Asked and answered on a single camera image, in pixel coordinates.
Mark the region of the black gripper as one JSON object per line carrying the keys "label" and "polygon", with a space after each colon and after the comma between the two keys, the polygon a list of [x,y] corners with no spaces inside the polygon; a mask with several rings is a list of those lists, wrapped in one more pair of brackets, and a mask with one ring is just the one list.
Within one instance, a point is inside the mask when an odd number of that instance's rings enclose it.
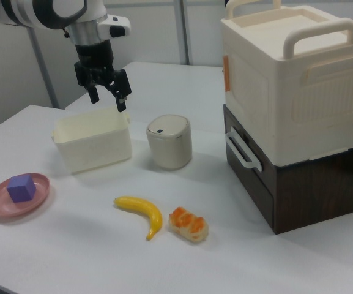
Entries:
{"label": "black gripper", "polygon": [[124,69],[113,69],[113,52],[109,40],[93,45],[75,45],[79,61],[74,64],[77,82],[89,94],[92,104],[100,99],[96,85],[106,85],[116,100],[119,113],[126,110],[125,101],[132,93]]}

